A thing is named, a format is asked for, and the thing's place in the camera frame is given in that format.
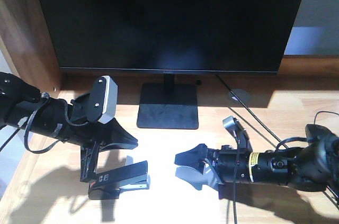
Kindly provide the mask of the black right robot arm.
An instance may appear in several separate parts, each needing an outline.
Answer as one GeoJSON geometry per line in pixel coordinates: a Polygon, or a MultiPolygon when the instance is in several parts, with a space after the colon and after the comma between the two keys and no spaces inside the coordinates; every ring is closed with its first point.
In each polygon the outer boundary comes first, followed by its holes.
{"type": "Polygon", "coordinates": [[[241,125],[228,126],[226,130],[235,138],[237,149],[224,145],[218,150],[199,144],[176,154],[174,163],[200,173],[208,164],[219,184],[276,184],[307,192],[324,191],[327,186],[338,189],[338,136],[328,128],[308,124],[306,137],[283,140],[284,144],[307,142],[307,147],[277,147],[263,153],[252,150],[248,134],[241,125]]]}

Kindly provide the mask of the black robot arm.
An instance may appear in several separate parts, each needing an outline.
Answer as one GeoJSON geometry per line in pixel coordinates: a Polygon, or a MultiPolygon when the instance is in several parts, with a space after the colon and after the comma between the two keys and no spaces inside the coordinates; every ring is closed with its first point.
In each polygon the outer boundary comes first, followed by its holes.
{"type": "Polygon", "coordinates": [[[56,142],[78,145],[81,149],[81,182],[96,180],[100,152],[113,149],[134,149],[138,140],[115,119],[118,86],[110,76],[95,80],[92,89],[68,103],[42,93],[10,73],[1,73],[1,127],[24,130],[24,146],[32,150],[28,134],[54,138],[56,142]]]}

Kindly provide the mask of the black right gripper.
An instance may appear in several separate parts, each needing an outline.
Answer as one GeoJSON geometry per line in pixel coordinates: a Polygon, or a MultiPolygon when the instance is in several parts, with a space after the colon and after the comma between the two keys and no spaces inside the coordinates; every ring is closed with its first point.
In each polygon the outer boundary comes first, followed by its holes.
{"type": "Polygon", "coordinates": [[[218,189],[219,184],[250,183],[249,177],[249,155],[252,147],[240,147],[234,149],[230,145],[224,145],[220,150],[208,148],[205,144],[175,155],[174,164],[176,177],[191,184],[196,190],[201,190],[204,185],[218,189]],[[191,167],[202,167],[205,163],[203,173],[191,167]]]}

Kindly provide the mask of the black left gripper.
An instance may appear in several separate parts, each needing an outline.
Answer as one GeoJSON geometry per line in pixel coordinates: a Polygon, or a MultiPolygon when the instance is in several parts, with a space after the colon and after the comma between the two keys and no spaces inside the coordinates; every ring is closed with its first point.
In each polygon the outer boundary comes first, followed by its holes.
{"type": "Polygon", "coordinates": [[[68,142],[81,147],[80,182],[96,181],[97,160],[100,152],[116,149],[132,150],[138,140],[128,133],[116,120],[100,122],[96,115],[101,110],[100,102],[90,94],[83,94],[68,104],[64,99],[41,97],[38,102],[15,103],[15,122],[24,130],[24,147],[29,150],[30,132],[68,142]]]}

